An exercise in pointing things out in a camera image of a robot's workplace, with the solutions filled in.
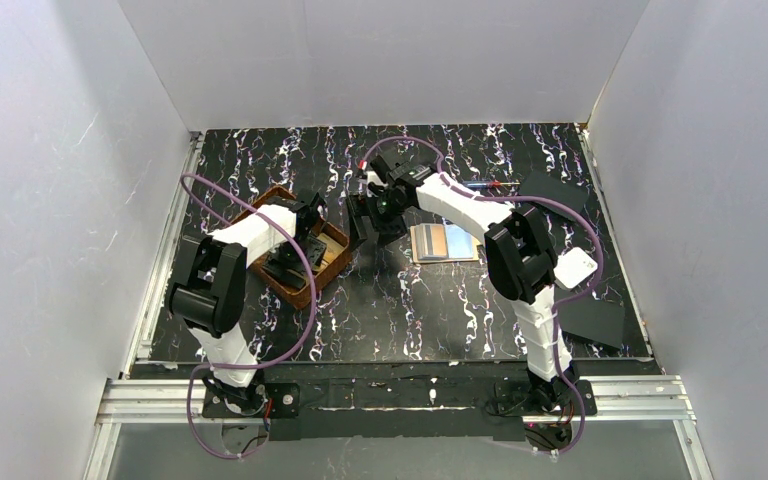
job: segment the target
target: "white block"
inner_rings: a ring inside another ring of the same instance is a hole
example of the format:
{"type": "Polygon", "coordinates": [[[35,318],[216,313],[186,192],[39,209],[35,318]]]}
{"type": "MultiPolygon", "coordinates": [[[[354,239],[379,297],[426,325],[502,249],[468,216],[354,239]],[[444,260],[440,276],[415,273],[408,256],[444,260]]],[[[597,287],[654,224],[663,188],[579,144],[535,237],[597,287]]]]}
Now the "white block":
{"type": "MultiPolygon", "coordinates": [[[[470,235],[484,243],[484,233],[491,223],[500,223],[511,215],[513,205],[510,203],[480,202],[465,197],[443,183],[444,173],[435,173],[425,179],[424,183],[416,189],[416,197],[419,208],[426,212],[436,213],[463,228],[470,235]]],[[[480,195],[460,185],[451,177],[449,183],[460,191],[480,195]]]]}
{"type": "MultiPolygon", "coordinates": [[[[199,328],[189,329],[207,354],[210,363],[230,363],[234,365],[256,365],[257,359],[249,351],[249,345],[243,337],[240,325],[234,325],[222,338],[213,338],[210,333],[199,328]]],[[[248,387],[254,378],[254,370],[217,369],[216,379],[234,387],[248,387]]]]}
{"type": "MultiPolygon", "coordinates": [[[[528,369],[547,382],[558,376],[552,342],[554,328],[552,306],[554,303],[554,287],[547,287],[540,291],[533,304],[519,300],[511,302],[517,316],[520,333],[525,339],[525,346],[528,350],[528,369]]],[[[561,370],[566,370],[569,367],[571,357],[566,345],[564,345],[562,333],[558,332],[558,356],[561,370]]]]}
{"type": "MultiPolygon", "coordinates": [[[[296,234],[296,214],[286,207],[264,205],[257,211],[280,225],[290,236],[296,234]]],[[[230,227],[210,232],[210,235],[220,242],[239,243],[246,247],[246,268],[264,253],[287,241],[278,230],[255,214],[230,227]]]]}

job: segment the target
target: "pen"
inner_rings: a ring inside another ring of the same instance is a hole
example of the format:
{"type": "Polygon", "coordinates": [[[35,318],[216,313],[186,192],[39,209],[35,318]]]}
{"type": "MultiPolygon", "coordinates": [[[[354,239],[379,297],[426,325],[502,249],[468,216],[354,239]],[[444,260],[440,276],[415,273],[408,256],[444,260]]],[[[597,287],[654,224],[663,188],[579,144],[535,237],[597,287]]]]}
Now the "pen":
{"type": "Polygon", "coordinates": [[[485,190],[488,188],[513,187],[519,185],[519,182],[499,182],[496,180],[467,180],[462,185],[467,188],[485,190]]]}

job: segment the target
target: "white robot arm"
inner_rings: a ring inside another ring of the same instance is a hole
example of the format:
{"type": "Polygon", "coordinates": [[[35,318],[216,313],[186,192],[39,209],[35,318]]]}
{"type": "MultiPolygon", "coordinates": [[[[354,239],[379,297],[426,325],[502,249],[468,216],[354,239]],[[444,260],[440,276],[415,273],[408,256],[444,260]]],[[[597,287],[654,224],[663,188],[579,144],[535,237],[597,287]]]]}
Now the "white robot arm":
{"type": "MultiPolygon", "coordinates": [[[[538,212],[478,201],[477,192],[446,175],[435,172],[430,163],[405,162],[398,154],[388,158],[386,151],[364,165],[366,192],[349,198],[353,240],[366,238],[364,216],[381,234],[379,243],[398,238],[407,231],[401,215],[410,207],[436,213],[469,232],[484,244],[491,282],[511,302],[526,341],[528,369],[551,382],[558,376],[552,313],[557,256],[538,212]]],[[[557,338],[558,360],[565,371],[570,353],[560,334],[557,338]]]]}

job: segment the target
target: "black mounting plate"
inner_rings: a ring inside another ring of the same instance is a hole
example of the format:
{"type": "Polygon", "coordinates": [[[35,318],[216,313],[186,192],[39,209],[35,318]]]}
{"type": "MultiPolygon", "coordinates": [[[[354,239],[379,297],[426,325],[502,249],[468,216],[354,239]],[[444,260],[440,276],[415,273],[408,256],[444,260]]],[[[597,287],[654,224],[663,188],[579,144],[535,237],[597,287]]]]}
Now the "black mounting plate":
{"type": "MultiPolygon", "coordinates": [[[[299,386],[294,383],[272,383],[265,384],[266,393],[272,399],[269,418],[295,418],[299,415],[299,386]],[[289,403],[284,403],[284,399],[292,399],[289,403]]],[[[204,406],[201,416],[204,418],[247,418],[245,415],[239,415],[232,412],[225,406],[221,400],[217,403],[215,395],[209,391],[204,396],[204,406]]],[[[255,415],[255,418],[262,418],[265,412],[255,415]]]]}

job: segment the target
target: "white backdrop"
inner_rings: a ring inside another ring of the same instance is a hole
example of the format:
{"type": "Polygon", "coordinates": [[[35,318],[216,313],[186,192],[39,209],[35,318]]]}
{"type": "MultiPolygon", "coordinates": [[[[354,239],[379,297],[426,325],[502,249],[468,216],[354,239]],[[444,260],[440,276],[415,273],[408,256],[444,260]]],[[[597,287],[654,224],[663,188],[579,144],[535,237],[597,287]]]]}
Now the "white backdrop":
{"type": "Polygon", "coordinates": [[[583,122],[648,0],[120,0],[190,130],[583,122]]]}
{"type": "Polygon", "coordinates": [[[75,479],[189,136],[115,0],[0,2],[0,479],[75,479]]]}
{"type": "Polygon", "coordinates": [[[655,354],[717,478],[768,478],[768,2],[653,0],[591,122],[655,354]]]}

